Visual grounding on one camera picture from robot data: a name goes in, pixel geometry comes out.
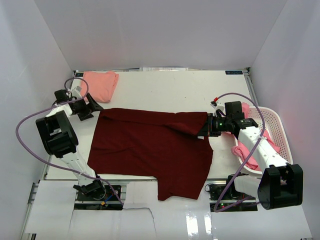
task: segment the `folded cloth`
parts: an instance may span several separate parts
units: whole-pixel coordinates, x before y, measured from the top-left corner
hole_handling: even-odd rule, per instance
[[[208,137],[197,137],[207,117],[206,112],[102,110],[88,165],[97,174],[154,176],[160,201],[198,199],[213,156]]]
[[[83,79],[89,85],[89,93],[93,99],[100,103],[109,103],[116,89],[119,74],[108,72],[85,71]],[[87,86],[81,81],[81,96],[86,93]]]
[[[248,118],[249,115],[249,110],[250,106],[247,103],[242,103],[242,111],[244,113],[244,117]],[[269,142],[269,144],[273,147],[273,149],[279,153],[280,152],[280,147],[276,146],[275,143],[271,140],[269,132],[267,130],[264,131],[263,136],[266,137],[266,140]],[[247,147],[240,141],[238,141],[238,146],[233,146],[231,148],[231,152],[240,157],[242,162],[247,158],[249,155],[250,151],[247,149]],[[255,158],[252,156],[249,158],[248,162],[245,165],[249,169],[256,170],[256,171],[261,171],[257,161]]]

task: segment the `maroon t-shirt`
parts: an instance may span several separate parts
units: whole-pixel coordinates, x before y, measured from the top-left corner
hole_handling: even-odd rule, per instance
[[[97,174],[154,176],[158,199],[198,199],[213,150],[197,138],[206,112],[155,112],[122,108],[100,112],[88,165]]]

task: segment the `white laundry basket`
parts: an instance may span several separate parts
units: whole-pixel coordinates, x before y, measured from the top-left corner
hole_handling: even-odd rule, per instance
[[[259,109],[261,110],[264,117],[265,130],[269,132],[271,140],[274,142],[274,144],[280,147],[280,156],[287,160],[288,163],[293,164],[288,140],[279,115],[275,111],[267,107],[259,107]],[[262,120],[256,107],[250,106],[248,118],[254,119],[256,123],[259,125],[259,128],[262,130]],[[234,139],[235,145],[238,146],[238,140],[236,138]],[[238,161],[240,165],[243,163],[240,157],[238,157]],[[261,171],[252,170],[247,166],[244,166],[241,172],[262,175]]]

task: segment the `gray wall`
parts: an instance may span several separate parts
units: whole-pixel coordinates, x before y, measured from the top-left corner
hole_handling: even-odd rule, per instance
[[[304,170],[303,210],[320,239],[320,1],[289,0],[252,66],[261,106],[277,111]]]
[[[250,67],[286,0],[35,0],[72,70]]]
[[[0,0],[0,29],[0,239],[17,240],[32,183],[44,166],[20,146],[15,128],[50,106],[72,72],[33,0]],[[48,159],[35,119],[23,125],[21,135]]]

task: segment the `pink cloth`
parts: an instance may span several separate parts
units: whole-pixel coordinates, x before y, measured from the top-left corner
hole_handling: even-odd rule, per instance
[[[245,118],[247,118],[249,115],[249,108],[250,108],[250,106],[247,103],[244,103],[244,102],[242,103],[242,111],[244,112]],[[264,131],[263,136],[266,137],[266,140],[273,147],[273,149],[277,153],[279,153],[280,147],[276,146],[275,143],[273,141],[271,141],[270,135],[267,130]],[[240,141],[238,141],[238,146],[233,146],[231,148],[231,152],[234,155],[239,156],[241,158],[242,162],[247,158],[247,156],[250,153],[249,150],[247,149],[247,147]],[[248,160],[248,162],[246,163],[245,166],[248,167],[249,169],[252,169],[255,171],[261,171],[257,161],[255,160],[255,158],[253,156],[250,157],[250,159]]]
[[[89,93],[94,100],[100,103],[109,103],[116,89],[119,74],[113,71],[104,73],[85,71],[83,79],[88,83]],[[80,87],[82,88],[80,94],[83,96],[86,93],[87,86],[82,81]]]

